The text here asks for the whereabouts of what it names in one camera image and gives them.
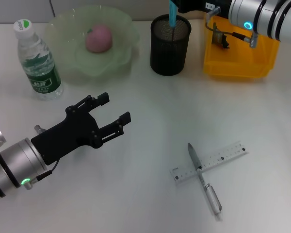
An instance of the wall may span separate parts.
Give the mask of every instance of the wall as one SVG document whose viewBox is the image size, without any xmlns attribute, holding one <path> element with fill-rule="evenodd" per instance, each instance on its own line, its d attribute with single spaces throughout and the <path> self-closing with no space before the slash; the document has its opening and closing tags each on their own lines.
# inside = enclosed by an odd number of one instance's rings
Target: wall
<svg viewBox="0 0 291 233">
<path fill-rule="evenodd" d="M 157 16 L 168 14 L 168 0 L 52 0 L 55 14 L 60 14 L 74 7 L 97 4 L 116 7 L 127 14 L 133 20 L 153 20 Z M 189 12 L 186 18 L 202 18 L 201 12 Z"/>
<path fill-rule="evenodd" d="M 168 13 L 168 0 L 51 0 L 55 14 L 86 4 L 103 4 L 116 7 L 133 20 L 153 20 Z M 186 18 L 202 18 L 201 12 L 185 14 Z M 0 23 L 14 23 L 27 18 L 34 23 L 48 22 L 53 18 L 49 0 L 0 0 Z"/>
<path fill-rule="evenodd" d="M 49 0 L 0 0 L 0 23 L 14 23 L 27 18 L 32 22 L 48 22 L 53 18 Z"/>
</svg>

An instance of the white table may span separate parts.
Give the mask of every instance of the white table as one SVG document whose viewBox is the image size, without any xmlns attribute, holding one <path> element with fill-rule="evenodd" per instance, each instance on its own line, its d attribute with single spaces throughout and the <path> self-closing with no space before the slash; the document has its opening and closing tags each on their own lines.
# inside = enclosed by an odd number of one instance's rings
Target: white table
<svg viewBox="0 0 291 233">
<path fill-rule="evenodd" d="M 38 101 L 18 62 L 12 25 L 0 25 L 0 129 L 7 143 L 50 128 L 65 108 L 108 92 L 99 126 L 130 111 L 124 135 L 60 160 L 34 189 L 0 200 L 0 233 L 291 233 L 291 46 L 257 83 L 218 83 L 202 74 L 203 23 L 193 20 L 185 69 L 163 77 L 149 65 L 150 22 L 131 70 L 103 82 L 65 84 L 59 100 Z M 39 34 L 45 24 L 36 24 Z M 223 206 L 211 215 L 199 180 L 176 186 L 169 169 L 192 166 L 187 151 L 212 152 L 241 140 L 250 153 L 207 172 Z"/>
</svg>

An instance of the plastic bottle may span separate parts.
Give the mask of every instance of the plastic bottle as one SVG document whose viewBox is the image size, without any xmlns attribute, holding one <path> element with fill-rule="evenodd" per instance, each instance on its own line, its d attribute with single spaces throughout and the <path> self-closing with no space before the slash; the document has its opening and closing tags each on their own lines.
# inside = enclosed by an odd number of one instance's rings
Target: plastic bottle
<svg viewBox="0 0 291 233">
<path fill-rule="evenodd" d="M 18 58 L 41 100 L 57 99 L 64 91 L 52 53 L 27 19 L 15 22 Z"/>
</svg>

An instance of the ruler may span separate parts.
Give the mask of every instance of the ruler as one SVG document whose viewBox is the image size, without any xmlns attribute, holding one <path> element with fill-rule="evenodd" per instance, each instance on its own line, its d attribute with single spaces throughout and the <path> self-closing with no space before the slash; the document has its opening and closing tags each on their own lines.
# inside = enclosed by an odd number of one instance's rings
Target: ruler
<svg viewBox="0 0 291 233">
<path fill-rule="evenodd" d="M 236 159 L 247 153 L 247 148 L 241 142 L 235 142 L 227 147 L 216 151 L 215 153 L 207 156 L 200 156 L 199 160 L 202 163 L 203 167 L 200 172 L 210 170 L 211 168 L 217 167 L 223 163 Z M 195 169 L 187 169 L 181 167 L 175 167 L 171 169 L 170 173 L 173 176 L 176 184 L 179 184 L 192 177 L 197 176 L 197 171 Z"/>
</svg>

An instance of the bottle label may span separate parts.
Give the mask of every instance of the bottle label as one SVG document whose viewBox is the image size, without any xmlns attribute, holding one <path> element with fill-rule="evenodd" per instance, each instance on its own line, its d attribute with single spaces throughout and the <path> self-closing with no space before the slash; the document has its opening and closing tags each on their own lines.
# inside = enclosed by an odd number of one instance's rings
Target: bottle label
<svg viewBox="0 0 291 233">
<path fill-rule="evenodd" d="M 41 76 L 31 76 L 27 75 L 33 89 L 42 94 L 47 94 L 57 90 L 57 88 L 62 83 L 56 67 L 47 74 Z"/>
</svg>

